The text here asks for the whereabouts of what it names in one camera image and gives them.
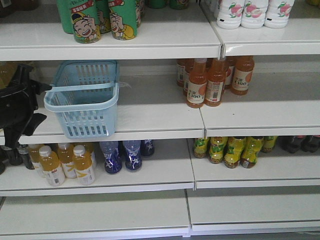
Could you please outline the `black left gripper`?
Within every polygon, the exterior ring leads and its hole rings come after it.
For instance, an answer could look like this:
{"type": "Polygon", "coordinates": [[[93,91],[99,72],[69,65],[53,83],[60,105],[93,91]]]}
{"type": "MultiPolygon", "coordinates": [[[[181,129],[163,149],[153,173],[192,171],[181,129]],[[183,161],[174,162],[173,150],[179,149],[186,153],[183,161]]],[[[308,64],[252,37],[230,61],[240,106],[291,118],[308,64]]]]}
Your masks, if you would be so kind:
{"type": "Polygon", "coordinates": [[[0,128],[4,131],[5,146],[16,148],[22,135],[32,136],[47,118],[38,109],[37,97],[50,91],[51,85],[30,79],[32,67],[19,64],[8,86],[0,90],[0,128]]]}

